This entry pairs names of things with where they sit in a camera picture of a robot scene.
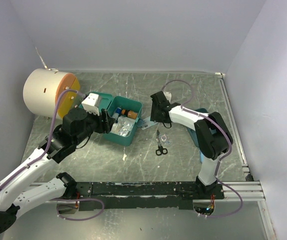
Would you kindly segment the blue white ointment tube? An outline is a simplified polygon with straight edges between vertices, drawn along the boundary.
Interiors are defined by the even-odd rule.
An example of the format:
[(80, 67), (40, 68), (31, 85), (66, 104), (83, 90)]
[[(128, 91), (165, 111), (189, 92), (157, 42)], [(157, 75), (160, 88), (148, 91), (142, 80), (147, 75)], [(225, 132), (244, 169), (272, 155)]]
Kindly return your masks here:
[(120, 107), (117, 107), (112, 117), (117, 120), (121, 114), (122, 114), (122, 109)]

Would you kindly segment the blue white card packet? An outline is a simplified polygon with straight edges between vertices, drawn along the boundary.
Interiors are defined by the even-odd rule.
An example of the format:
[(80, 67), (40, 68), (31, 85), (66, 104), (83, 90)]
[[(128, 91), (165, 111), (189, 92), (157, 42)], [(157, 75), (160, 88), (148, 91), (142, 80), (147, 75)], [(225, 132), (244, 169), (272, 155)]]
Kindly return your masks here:
[(141, 119), (139, 123), (140, 123), (139, 127), (140, 127), (142, 130), (146, 130), (146, 129), (148, 129), (148, 128), (150, 128), (150, 127), (152, 127), (152, 126), (154, 126), (154, 125), (157, 124), (156, 121), (152, 121), (152, 120), (151, 120), (151, 117), (150, 117), (150, 116), (148, 116), (148, 117), (146, 117), (146, 118), (144, 118), (144, 119)]

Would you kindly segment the silver foil packets bag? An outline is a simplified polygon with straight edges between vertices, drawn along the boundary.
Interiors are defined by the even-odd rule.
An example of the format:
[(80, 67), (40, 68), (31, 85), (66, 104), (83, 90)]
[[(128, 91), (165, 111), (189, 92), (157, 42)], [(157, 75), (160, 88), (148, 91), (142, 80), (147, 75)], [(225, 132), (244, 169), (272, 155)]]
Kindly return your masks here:
[(113, 124), (110, 133), (121, 136), (128, 137), (135, 125), (136, 121), (134, 119), (119, 116), (117, 122)]

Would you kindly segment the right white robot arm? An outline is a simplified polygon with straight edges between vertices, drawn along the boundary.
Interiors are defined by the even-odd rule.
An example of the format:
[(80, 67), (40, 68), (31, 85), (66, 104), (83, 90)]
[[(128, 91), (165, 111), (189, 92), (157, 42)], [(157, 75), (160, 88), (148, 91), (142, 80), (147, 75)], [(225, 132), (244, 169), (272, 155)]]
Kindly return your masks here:
[(194, 129), (198, 148), (204, 156), (201, 170), (196, 177), (196, 195), (208, 198), (217, 187), (217, 175), (223, 158), (232, 152), (233, 138), (218, 112), (202, 113), (170, 103), (163, 91), (150, 96), (152, 100), (150, 120), (162, 124), (172, 123)]

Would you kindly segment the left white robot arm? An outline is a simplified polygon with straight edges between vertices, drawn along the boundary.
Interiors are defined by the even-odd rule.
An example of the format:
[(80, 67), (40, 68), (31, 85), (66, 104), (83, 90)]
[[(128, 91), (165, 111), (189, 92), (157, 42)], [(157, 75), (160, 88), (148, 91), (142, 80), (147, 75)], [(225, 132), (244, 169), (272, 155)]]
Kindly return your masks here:
[(49, 182), (26, 191), (42, 173), (74, 153), (77, 146), (92, 133), (107, 134), (115, 119), (107, 110), (99, 114), (83, 108), (73, 108), (62, 123), (50, 127), (50, 134), (33, 153), (7, 177), (0, 181), (0, 234), (29, 210), (52, 199), (71, 200), (77, 196), (77, 183), (66, 172), (59, 173)]

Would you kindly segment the teal medicine kit box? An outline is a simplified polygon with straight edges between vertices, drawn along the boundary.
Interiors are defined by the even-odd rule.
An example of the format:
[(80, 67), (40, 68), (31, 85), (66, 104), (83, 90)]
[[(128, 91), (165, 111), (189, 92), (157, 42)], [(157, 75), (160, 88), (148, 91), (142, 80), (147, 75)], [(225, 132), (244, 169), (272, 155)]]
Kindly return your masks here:
[(95, 91), (90, 92), (85, 105), (81, 103), (79, 107), (88, 109), (90, 103), (96, 103), (99, 110), (107, 110), (108, 115), (115, 120), (111, 131), (105, 133), (104, 138), (122, 146), (129, 146), (142, 116), (142, 103), (126, 97)]

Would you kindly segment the brown medicine bottle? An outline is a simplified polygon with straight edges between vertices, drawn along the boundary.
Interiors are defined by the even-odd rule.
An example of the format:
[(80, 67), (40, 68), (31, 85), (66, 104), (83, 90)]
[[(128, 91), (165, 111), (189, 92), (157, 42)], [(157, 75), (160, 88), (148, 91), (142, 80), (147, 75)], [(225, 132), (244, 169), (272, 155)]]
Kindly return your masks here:
[(122, 109), (121, 110), (121, 114), (127, 118), (133, 119), (135, 120), (138, 116), (137, 112), (134, 112), (132, 110), (126, 110), (126, 109)]

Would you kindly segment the dark teal divider tray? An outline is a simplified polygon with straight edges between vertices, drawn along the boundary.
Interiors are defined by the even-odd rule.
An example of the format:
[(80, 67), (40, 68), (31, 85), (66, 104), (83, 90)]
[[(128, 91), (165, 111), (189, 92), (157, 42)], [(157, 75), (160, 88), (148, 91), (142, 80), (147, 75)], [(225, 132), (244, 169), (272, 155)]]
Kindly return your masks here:
[[(208, 113), (207, 109), (206, 108), (198, 108), (195, 110), (196, 112), (200, 112), (200, 113)], [(194, 145), (199, 148), (199, 142), (198, 142), (198, 138), (197, 138), (197, 134), (195, 132), (195, 130), (187, 127), (187, 132), (189, 133)]]

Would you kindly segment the blue plastic clip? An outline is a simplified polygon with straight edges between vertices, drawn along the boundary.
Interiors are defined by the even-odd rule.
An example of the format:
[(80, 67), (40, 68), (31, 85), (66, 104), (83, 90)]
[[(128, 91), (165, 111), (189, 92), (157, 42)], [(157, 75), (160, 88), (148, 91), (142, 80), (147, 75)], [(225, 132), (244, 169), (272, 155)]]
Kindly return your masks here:
[(201, 162), (201, 163), (204, 162), (204, 155), (202, 154), (202, 152), (200, 152), (200, 162)]

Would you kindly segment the white cylinder drum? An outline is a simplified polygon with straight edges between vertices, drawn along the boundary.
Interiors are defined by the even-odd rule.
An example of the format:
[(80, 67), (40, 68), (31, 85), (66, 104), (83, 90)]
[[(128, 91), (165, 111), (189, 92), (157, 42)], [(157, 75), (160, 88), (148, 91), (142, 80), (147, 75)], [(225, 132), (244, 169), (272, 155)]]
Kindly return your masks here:
[(60, 94), (67, 89), (79, 91), (80, 88), (73, 73), (38, 68), (24, 84), (23, 100), (33, 114), (52, 118)]

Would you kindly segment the black handled scissors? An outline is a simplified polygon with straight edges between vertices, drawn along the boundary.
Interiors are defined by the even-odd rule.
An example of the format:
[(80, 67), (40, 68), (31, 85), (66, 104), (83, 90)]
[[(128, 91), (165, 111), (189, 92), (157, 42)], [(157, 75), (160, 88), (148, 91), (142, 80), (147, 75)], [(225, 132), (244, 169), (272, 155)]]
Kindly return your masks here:
[(155, 150), (155, 154), (157, 156), (166, 155), (168, 153), (168, 150), (164, 148), (161, 144), (159, 130), (156, 131), (156, 142), (157, 142), (157, 149)]

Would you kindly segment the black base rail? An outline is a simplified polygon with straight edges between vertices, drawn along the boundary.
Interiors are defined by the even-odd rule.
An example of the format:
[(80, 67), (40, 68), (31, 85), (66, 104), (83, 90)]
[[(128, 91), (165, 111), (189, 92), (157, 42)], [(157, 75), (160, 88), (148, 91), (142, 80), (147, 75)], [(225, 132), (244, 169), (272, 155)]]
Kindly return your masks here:
[(60, 200), (83, 200), (79, 210), (178, 208), (192, 210), (194, 202), (210, 203), (211, 197), (224, 199), (220, 184), (202, 187), (196, 181), (163, 182), (77, 182)]

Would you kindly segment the aluminium frame rail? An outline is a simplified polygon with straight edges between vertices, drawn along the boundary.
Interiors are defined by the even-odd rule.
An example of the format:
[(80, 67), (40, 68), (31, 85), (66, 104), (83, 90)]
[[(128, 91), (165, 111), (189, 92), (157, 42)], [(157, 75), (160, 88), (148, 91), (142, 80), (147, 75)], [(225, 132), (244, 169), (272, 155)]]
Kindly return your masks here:
[(257, 204), (261, 223), (263, 224), (265, 239), (276, 240), (277, 235), (274, 230), (274, 226), (273, 226), (270, 214), (269, 214), (268, 206), (266, 203), (266, 197), (265, 197), (261, 182), (259, 180), (258, 181), (252, 180), (252, 175), (251, 175), (251, 171), (249, 168), (249, 164), (247, 162), (247, 159), (244, 153), (244, 149), (241, 143), (240, 135), (239, 135), (237, 125), (235, 122), (235, 118), (233, 116), (226, 86), (224, 83), (225, 74), (221, 72), (216, 72), (215, 75), (219, 79), (221, 91), (224, 96), (225, 106), (226, 106), (226, 109), (228, 110), (228, 118), (230, 121), (230, 125), (232, 127), (235, 147), (238, 151), (240, 161), (241, 161), (242, 172), (246, 179), (246, 181), (239, 181), (239, 182), (230, 181), (230, 182), (227, 182), (226, 184), (234, 188), (240, 194), (244, 203), (254, 202)]

